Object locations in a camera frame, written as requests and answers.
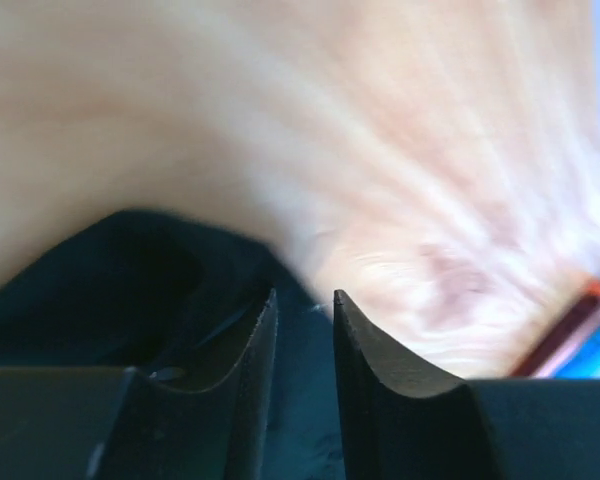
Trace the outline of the black t-shirt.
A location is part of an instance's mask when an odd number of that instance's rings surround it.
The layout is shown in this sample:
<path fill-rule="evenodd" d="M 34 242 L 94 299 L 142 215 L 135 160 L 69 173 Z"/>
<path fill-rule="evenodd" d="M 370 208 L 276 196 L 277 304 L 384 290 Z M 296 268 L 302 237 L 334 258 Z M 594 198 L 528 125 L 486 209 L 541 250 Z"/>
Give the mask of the black t-shirt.
<path fill-rule="evenodd" d="M 330 322 L 263 247 L 229 233 L 125 211 L 67 239 L 0 289 L 0 367 L 179 368 L 269 290 L 278 325 L 256 479 L 341 479 Z"/>

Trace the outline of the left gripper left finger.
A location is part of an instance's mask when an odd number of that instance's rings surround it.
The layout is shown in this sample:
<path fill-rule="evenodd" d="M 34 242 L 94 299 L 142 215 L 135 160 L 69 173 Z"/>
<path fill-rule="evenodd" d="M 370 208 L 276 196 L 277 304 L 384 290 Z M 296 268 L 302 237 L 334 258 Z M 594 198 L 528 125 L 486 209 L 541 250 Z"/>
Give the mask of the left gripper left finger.
<path fill-rule="evenodd" d="M 183 366 L 0 367 L 0 479 L 256 479 L 274 291 Z"/>

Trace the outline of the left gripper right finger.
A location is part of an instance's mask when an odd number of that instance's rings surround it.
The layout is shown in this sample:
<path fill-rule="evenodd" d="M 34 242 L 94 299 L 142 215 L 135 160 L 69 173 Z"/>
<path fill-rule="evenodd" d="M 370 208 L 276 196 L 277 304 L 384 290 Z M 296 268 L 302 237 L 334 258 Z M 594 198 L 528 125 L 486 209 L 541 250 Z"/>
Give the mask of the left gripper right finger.
<path fill-rule="evenodd" d="M 464 380 L 334 296 L 350 479 L 600 479 L 600 380 Z"/>

